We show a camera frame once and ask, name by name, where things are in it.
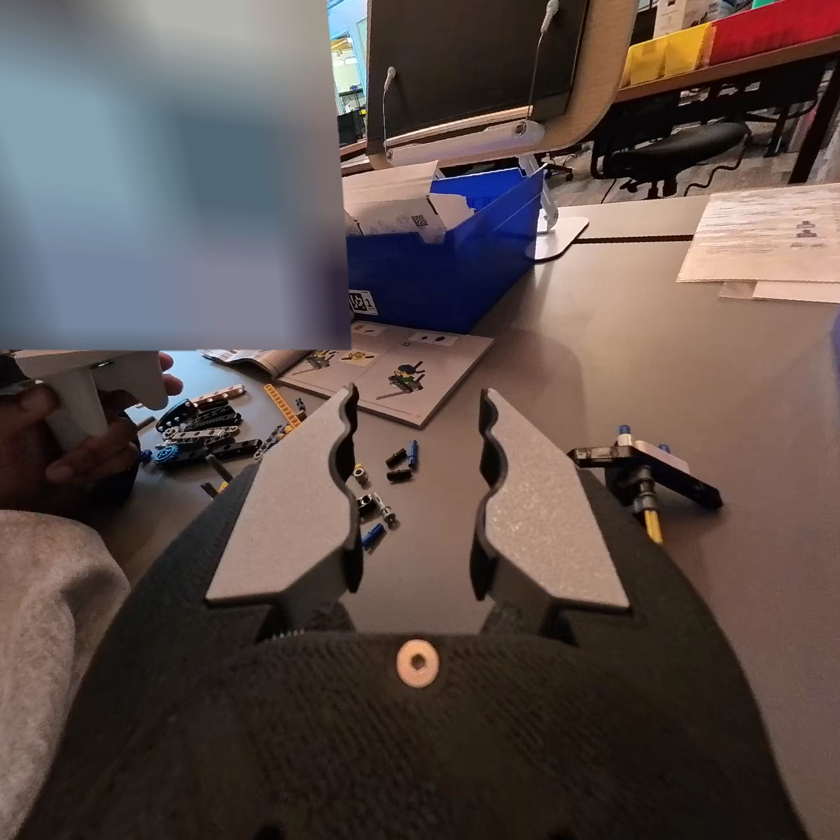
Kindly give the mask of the red plastic bin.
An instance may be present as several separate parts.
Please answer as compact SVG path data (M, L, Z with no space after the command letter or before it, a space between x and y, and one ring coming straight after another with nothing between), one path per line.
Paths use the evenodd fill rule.
M708 65L838 35L838 1L779 1L717 21Z

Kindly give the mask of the large curved monitor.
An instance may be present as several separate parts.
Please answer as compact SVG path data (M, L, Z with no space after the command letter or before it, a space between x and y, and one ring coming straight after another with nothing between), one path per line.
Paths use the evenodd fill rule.
M376 170L516 159L582 140L620 87L637 3L369 2L366 155ZM534 261L585 229L544 183Z

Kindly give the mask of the printed white paper sheet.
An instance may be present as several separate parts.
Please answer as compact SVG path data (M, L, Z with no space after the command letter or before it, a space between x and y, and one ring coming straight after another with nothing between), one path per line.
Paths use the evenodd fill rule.
M839 184L714 193L678 282L838 282Z

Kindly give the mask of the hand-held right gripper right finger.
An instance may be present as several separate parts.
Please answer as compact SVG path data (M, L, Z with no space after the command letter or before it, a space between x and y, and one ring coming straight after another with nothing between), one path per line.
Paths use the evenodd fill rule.
M536 634L568 611L632 607L573 461L492 387L479 397L485 495L476 510L470 585Z

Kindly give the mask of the wooden side table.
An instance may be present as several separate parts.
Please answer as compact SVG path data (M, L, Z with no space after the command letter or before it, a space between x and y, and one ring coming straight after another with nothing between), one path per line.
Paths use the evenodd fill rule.
M620 91L592 134L592 173L613 178L598 162L718 122L772 123L769 152L776 154L784 126L812 116L789 179L804 184L838 107L838 55L839 36L830 35Z

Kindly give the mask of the long yellow lego beam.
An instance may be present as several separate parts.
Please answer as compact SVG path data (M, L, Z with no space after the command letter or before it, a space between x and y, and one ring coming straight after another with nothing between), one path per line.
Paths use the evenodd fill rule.
M264 385L264 391L283 416L286 425L292 429L297 429L307 418L306 406L302 399L296 398L294 405L290 405L273 384Z

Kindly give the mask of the pile of dark lego beams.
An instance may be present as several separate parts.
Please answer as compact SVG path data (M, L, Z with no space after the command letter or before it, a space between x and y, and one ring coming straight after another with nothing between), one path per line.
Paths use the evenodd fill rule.
M207 447L217 441L230 438L253 439L240 437L242 423L242 416L233 407L224 404L195 414L189 422L165 427L162 432L163 442L156 447L169 443L182 447L182 453L167 470L196 466L205 462L204 458L209 455ZM154 449L147 449L141 453L140 458L144 464L151 465L153 451Z

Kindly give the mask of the yellow plastic bin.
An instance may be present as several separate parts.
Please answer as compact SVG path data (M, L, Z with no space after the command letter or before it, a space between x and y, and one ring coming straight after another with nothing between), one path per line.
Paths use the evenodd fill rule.
M619 88L672 78L707 67L716 24L701 24L632 45Z

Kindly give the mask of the black office chair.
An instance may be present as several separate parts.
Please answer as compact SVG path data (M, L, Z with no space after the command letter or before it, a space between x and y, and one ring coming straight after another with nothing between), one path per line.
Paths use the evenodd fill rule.
M596 141L590 174L596 180L623 181L621 188L629 193L648 185L649 200L668 198L677 193L680 173L739 145L745 149L751 139L747 123L724 121L683 129L632 148L617 149L615 143Z

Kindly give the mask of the person's left hand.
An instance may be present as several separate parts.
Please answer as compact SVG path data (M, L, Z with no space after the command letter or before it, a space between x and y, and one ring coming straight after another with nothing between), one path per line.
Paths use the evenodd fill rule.
M140 466L127 409L130 392L100 392L107 431L62 451L46 419L57 406L46 385L1 398L1 508L86 520L129 497Z

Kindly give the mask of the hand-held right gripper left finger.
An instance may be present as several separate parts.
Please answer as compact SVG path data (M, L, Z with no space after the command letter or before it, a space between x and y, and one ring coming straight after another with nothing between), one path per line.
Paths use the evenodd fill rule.
M358 401L355 385L340 388L262 457L206 604L268 605L286 631L358 590L361 515L347 484Z

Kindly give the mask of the blue storage bin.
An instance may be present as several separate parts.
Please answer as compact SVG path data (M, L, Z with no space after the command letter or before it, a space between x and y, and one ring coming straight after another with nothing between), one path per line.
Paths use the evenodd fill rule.
M515 167L433 180L431 197L471 215L426 242L417 233L346 238L350 309L359 320L467 333L533 265L544 169Z

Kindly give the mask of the white paper bag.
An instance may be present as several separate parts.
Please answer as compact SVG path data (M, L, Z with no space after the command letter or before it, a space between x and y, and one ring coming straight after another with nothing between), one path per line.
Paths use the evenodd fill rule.
M362 204L350 214L362 235L418 234L427 244L439 244L447 232L474 213L461 195L430 193L419 198Z
M365 236L350 214L362 204L400 201L430 194L437 168L438 163L430 161L344 177L345 234L348 237Z

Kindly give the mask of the lego instruction booklet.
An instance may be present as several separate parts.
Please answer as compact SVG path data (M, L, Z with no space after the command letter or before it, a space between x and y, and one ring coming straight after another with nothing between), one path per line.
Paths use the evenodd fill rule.
M358 407L423 428L459 387L494 340L354 321L347 350L200 350L210 361L251 363L292 389L328 398L346 385Z

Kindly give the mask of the black lego subassembly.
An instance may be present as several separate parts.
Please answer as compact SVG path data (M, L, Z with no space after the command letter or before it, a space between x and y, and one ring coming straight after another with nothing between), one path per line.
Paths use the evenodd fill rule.
M618 428L615 441L606 446L577 447L567 456L580 469L600 469L605 488L629 510L656 544L664 542L657 488L663 487L718 511L723 500L718 488L699 479L689 464L673 454L667 444L650 444L633 435L630 426Z

